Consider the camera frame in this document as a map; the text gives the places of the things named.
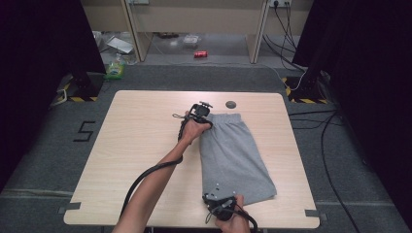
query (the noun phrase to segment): wooden table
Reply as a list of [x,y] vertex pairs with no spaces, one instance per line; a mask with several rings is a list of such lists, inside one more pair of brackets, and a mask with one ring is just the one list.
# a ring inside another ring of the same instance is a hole
[[[274,199],[246,206],[259,228],[316,228],[316,210],[283,97],[276,93],[119,91],[103,122],[71,203],[67,224],[115,225],[124,196],[134,180],[155,165],[177,142],[180,120],[199,101],[213,105],[212,114],[241,114],[276,185]],[[225,106],[237,104],[235,109]],[[148,226],[215,227],[205,224],[199,141],[184,154]]]

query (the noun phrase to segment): gray cloth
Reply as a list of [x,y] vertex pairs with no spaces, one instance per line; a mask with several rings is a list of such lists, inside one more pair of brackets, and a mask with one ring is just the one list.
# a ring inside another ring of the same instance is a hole
[[239,114],[212,115],[213,127],[200,136],[203,193],[219,184],[245,197],[245,205],[267,200],[276,188],[255,140]]

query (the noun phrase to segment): green object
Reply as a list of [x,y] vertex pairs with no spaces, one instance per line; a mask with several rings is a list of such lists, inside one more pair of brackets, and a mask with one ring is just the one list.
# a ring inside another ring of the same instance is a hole
[[123,78],[124,62],[121,59],[120,54],[117,54],[115,61],[112,61],[106,69],[106,80],[120,80]]

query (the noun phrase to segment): black cable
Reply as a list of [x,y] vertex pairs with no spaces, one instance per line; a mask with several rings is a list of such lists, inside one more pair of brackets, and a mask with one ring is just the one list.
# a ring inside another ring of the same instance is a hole
[[287,18],[288,18],[287,31],[291,33],[292,46],[296,50],[296,44],[294,43],[294,40],[293,40],[292,27],[291,27],[291,16],[292,16],[291,4],[289,2],[286,2],[285,4],[286,4],[286,13],[287,13]]
[[[298,119],[291,119],[291,121],[292,120],[295,120],[295,121],[309,121],[309,122],[318,122],[318,123],[325,123],[326,122],[326,120],[315,120],[315,119],[300,119],[300,118],[298,118]],[[331,124],[333,124],[333,125],[336,125],[336,126],[343,126],[344,124],[338,124],[338,123],[331,123]]]
[[285,41],[286,41],[286,35],[284,38],[284,42],[282,43],[282,49],[281,49],[281,57],[283,57],[283,59],[281,59],[282,65],[284,66],[285,69],[290,70],[288,67],[285,66],[284,60],[287,60],[284,56],[283,56],[283,50],[285,48]]
[[277,7],[275,7],[275,14],[276,14],[276,17],[279,19],[279,22],[281,23],[281,26],[282,26],[282,28],[285,32],[285,37],[288,39],[289,44],[291,44],[291,46],[293,46],[296,49],[296,46],[294,45],[294,42],[293,42],[292,38],[289,36],[289,32],[285,28],[285,25],[283,24],[281,18],[279,17],[278,11],[276,9],[277,9]]
[[264,37],[262,37],[263,38],[263,40],[264,40],[264,42],[269,46],[269,48],[272,50],[272,52],[273,53],[275,53],[275,54],[277,54],[277,55],[279,55],[280,57],[281,57],[281,60],[285,60],[286,62],[288,62],[288,64],[290,64],[292,67],[294,67],[294,68],[296,68],[297,70],[299,70],[299,71],[301,71],[301,72],[304,72],[304,70],[302,69],[302,68],[300,68],[300,67],[298,67],[297,65],[295,65],[295,64],[293,64],[293,63],[291,63],[290,61],[288,61],[282,54],[280,54],[279,52],[277,52],[277,51],[275,51],[275,49],[273,49],[270,45],[269,45],[269,43],[266,41],[266,38],[264,38]]
[[130,200],[130,196],[133,193],[133,190],[136,188],[137,184],[139,184],[144,178],[146,178],[150,173],[157,171],[159,169],[165,168],[165,167],[169,167],[169,166],[173,166],[173,165],[177,165],[179,163],[181,163],[183,161],[183,157],[181,156],[178,160],[175,161],[170,161],[170,162],[165,162],[165,163],[160,163],[157,164],[151,168],[149,168],[148,170],[146,170],[144,173],[142,173],[137,179],[136,181],[131,185],[131,187],[129,188],[126,197],[124,198],[124,202],[123,202],[123,207],[121,208],[121,212],[120,212],[120,216],[123,215],[124,210],[126,209],[126,206]]
[[304,113],[295,113],[295,114],[289,114],[288,116],[299,116],[299,115],[309,115],[309,114],[324,114],[324,113],[334,113],[337,110],[323,110],[323,111],[313,111],[313,112],[304,112]]
[[327,122],[327,120],[328,120],[328,118],[326,118],[323,121],[320,121],[320,123],[317,126],[314,126],[314,127],[293,128],[293,129],[316,129],[316,128],[319,128],[323,123]]
[[229,209],[225,209],[222,206],[218,206],[217,208],[215,208],[216,210],[219,209],[219,211],[224,211],[224,212],[229,212],[229,213],[233,213],[233,214],[237,214],[243,218],[245,218],[246,220],[248,220],[249,222],[252,223],[252,225],[254,226],[254,229],[252,232],[254,233],[258,233],[258,223],[255,221],[255,219],[253,217],[251,217],[250,215],[248,215],[248,213],[246,213],[240,206],[238,206],[240,208],[240,211],[232,211]]
[[337,114],[337,111],[336,111],[335,113],[333,113],[333,115],[328,118],[328,120],[327,120],[327,122],[326,122],[326,125],[325,125],[325,127],[324,127],[324,130],[322,131],[322,136],[321,136],[322,160],[323,160],[323,162],[324,162],[324,167],[325,167],[325,171],[326,171],[326,176],[327,176],[327,180],[329,181],[330,187],[332,188],[334,194],[336,195],[336,198],[338,199],[340,205],[341,205],[342,208],[345,210],[345,213],[346,213],[346,215],[348,216],[349,220],[352,222],[352,225],[355,227],[355,230],[356,230],[358,233],[360,233],[360,230],[358,229],[358,227],[357,227],[354,219],[352,218],[351,213],[349,213],[349,210],[347,209],[347,207],[345,206],[345,204],[344,204],[343,201],[342,201],[342,198],[340,197],[339,193],[337,192],[337,190],[336,190],[336,188],[335,188],[335,186],[334,186],[334,184],[333,184],[333,182],[332,182],[332,179],[331,179],[331,177],[330,177],[330,173],[329,173],[329,170],[328,170],[328,168],[327,168],[327,165],[326,165],[324,136],[325,136],[325,132],[326,132],[327,126],[330,124],[330,121],[336,116],[336,114]]
[[279,48],[281,48],[281,49],[288,50],[288,51],[293,52],[293,53],[296,52],[296,51],[294,51],[294,50],[289,50],[289,49],[287,49],[287,48],[283,48],[282,46],[279,46],[278,44],[274,43],[272,40],[270,40],[270,37],[269,37],[268,35],[266,35],[266,38],[267,38],[267,40],[269,40],[269,42],[272,43],[275,47],[279,47]]

